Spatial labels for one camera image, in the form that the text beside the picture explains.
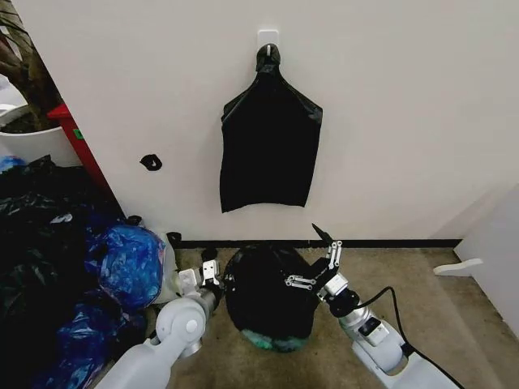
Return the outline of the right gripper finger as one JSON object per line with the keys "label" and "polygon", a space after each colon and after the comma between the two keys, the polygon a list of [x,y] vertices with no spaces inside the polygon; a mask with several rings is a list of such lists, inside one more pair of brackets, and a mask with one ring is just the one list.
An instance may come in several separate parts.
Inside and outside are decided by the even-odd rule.
{"label": "right gripper finger", "polygon": [[311,265],[311,274],[313,276],[334,276],[340,266],[342,241],[335,240],[316,224],[312,224],[312,227],[328,246],[328,251],[324,257],[319,258]]}
{"label": "right gripper finger", "polygon": [[289,275],[285,278],[285,285],[292,288],[312,291],[315,289],[316,280],[308,279],[300,275]]}

